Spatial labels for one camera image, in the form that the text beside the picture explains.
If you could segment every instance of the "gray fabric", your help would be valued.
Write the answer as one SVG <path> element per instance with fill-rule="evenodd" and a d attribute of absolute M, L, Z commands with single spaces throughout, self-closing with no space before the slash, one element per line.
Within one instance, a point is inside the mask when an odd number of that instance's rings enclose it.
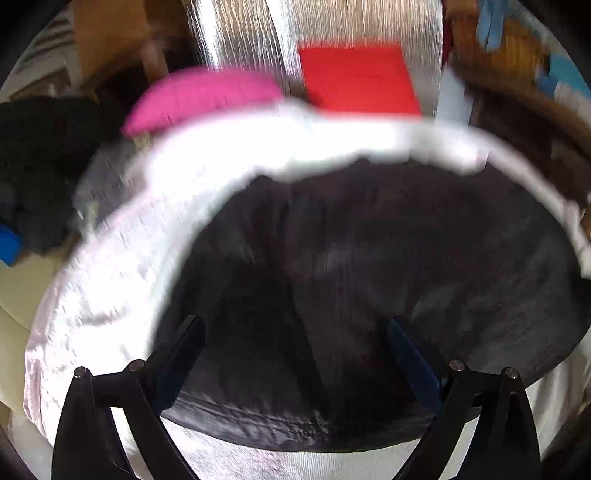
<path fill-rule="evenodd" d="M 124 173 L 135 153 L 133 140 L 123 138 L 101 147 L 92 157 L 72 199 L 76 228 L 83 236 L 128 200 Z"/>

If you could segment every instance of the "black fabric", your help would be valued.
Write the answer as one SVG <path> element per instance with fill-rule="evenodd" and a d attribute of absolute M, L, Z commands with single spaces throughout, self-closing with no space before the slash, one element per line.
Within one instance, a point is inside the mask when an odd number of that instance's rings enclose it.
<path fill-rule="evenodd" d="M 118 119 L 87 99 L 0 103 L 0 222 L 43 253 L 63 242 L 72 193 Z"/>
<path fill-rule="evenodd" d="M 431 417 L 386 342 L 403 314 L 444 358 L 531 384 L 589 327 L 567 235 L 491 166 L 412 161 L 293 184 L 255 179 L 196 239 L 157 340 L 188 314 L 206 346 L 164 417 L 270 450 L 350 452 L 419 437 Z"/>

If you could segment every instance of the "silver foil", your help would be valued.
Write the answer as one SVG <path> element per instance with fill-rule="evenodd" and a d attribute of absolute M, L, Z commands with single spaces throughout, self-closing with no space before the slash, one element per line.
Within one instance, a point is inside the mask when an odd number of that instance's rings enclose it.
<path fill-rule="evenodd" d="M 322 41 L 399 44 L 424 115 L 433 115 L 441 75 L 440 0 L 186 0 L 209 65 L 249 66 L 301 79 L 298 46 Z"/>

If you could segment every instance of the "beige surface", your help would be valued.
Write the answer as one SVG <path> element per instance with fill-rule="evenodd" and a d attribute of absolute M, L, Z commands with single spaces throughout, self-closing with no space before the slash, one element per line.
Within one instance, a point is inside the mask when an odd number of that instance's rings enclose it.
<path fill-rule="evenodd" d="M 0 307 L 27 330 L 62 256 L 60 251 L 45 257 L 27 254 L 12 267 L 0 262 Z"/>
<path fill-rule="evenodd" d="M 0 308 L 0 401 L 24 415 L 24 354 L 29 331 Z"/>
<path fill-rule="evenodd" d="M 55 251 L 45 257 L 27 254 L 13 267 L 0 262 L 0 402 L 20 414 L 29 330 L 62 258 L 63 252 Z"/>

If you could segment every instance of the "blue fabric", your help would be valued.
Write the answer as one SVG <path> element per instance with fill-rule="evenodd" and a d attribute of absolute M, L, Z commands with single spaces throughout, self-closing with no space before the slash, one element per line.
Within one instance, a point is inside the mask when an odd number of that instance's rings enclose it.
<path fill-rule="evenodd" d="M 478 0 L 478 8 L 478 43 L 485 51 L 498 50 L 503 36 L 503 23 L 509 10 L 509 0 Z"/>
<path fill-rule="evenodd" d="M 550 76 L 561 83 L 571 86 L 581 92 L 585 97 L 591 99 L 591 90 L 583 80 L 579 70 L 574 63 L 557 53 L 550 54 Z"/>
<path fill-rule="evenodd" d="M 547 75 L 539 75 L 535 82 L 542 93 L 548 95 L 550 98 L 554 97 L 558 80 Z"/>
<path fill-rule="evenodd" d="M 21 250 L 21 239 L 12 230 L 0 225 L 0 260 L 10 266 Z"/>

